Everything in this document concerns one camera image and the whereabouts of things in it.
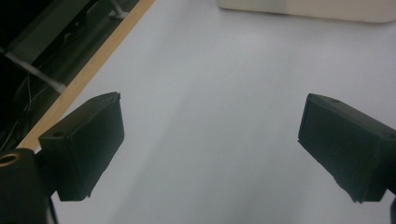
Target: tabletop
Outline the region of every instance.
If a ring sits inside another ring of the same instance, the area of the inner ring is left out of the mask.
[[[308,93],[396,128],[396,23],[157,0],[69,108],[121,95],[125,140],[60,223],[389,223],[297,142]]]

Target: dark floor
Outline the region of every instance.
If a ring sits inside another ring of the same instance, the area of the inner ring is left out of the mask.
[[[118,0],[124,11],[131,11],[138,0]],[[108,17],[111,5],[98,1],[78,22],[76,29],[63,36],[63,43],[43,57],[40,70],[68,85],[91,56],[120,24]],[[0,134],[0,151],[12,149],[29,133],[59,94],[38,78],[27,75],[15,93],[14,102],[24,102],[22,113]]]

